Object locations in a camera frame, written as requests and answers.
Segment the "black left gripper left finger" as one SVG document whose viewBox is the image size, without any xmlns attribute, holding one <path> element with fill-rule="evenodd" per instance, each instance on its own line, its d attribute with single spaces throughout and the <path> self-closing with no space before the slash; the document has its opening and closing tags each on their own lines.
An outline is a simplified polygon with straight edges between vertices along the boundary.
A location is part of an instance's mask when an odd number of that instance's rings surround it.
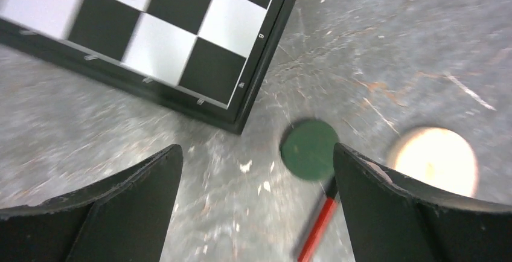
<svg viewBox="0 0 512 262">
<path fill-rule="evenodd" d="M 81 189 L 1 210 L 2 261 L 158 261 L 182 176 L 170 145 Z"/>
</svg>

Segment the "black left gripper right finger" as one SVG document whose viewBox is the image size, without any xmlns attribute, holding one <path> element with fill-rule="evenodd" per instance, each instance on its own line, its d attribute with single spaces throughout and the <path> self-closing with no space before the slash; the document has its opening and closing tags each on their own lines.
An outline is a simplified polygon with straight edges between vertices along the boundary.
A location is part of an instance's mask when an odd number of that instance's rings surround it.
<svg viewBox="0 0 512 262">
<path fill-rule="evenodd" d="M 356 261 L 511 260 L 511 206 L 441 190 L 341 143 L 333 166 Z"/>
</svg>

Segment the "red black lip pencil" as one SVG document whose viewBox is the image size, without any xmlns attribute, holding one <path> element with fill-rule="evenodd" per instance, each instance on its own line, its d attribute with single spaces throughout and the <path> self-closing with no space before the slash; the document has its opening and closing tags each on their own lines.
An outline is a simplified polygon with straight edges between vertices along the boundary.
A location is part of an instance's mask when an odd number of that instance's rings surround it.
<svg viewBox="0 0 512 262">
<path fill-rule="evenodd" d="M 324 203 L 319 211 L 315 223 L 308 233 L 307 239 L 302 246 L 301 252 L 298 255 L 297 261 L 306 262 L 311 261 L 316 252 L 317 247 L 324 237 L 324 233 L 332 220 L 334 213 L 337 210 L 338 202 L 336 196 L 338 193 L 337 183 L 335 177 L 329 181 L 326 190 L 324 191 Z"/>
</svg>

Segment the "round pink powder puff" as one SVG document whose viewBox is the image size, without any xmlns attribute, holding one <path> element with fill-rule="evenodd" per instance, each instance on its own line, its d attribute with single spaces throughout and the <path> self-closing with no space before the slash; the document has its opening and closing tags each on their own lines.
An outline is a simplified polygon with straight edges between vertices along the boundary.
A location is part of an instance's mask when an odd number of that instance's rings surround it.
<svg viewBox="0 0 512 262">
<path fill-rule="evenodd" d="M 416 127 L 389 150 L 386 165 L 433 187 L 475 197 L 479 182 L 476 154 L 459 134 L 441 127 Z"/>
</svg>

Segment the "dark green round compact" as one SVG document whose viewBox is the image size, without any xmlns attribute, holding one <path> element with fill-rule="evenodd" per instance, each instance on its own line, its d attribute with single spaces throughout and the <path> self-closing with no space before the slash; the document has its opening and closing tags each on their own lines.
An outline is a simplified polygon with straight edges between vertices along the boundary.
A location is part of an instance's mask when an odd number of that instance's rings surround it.
<svg viewBox="0 0 512 262">
<path fill-rule="evenodd" d="M 305 118 L 283 133 L 279 150 L 284 166 L 304 181 L 322 181 L 334 175 L 333 148 L 339 136 L 329 123 Z"/>
</svg>

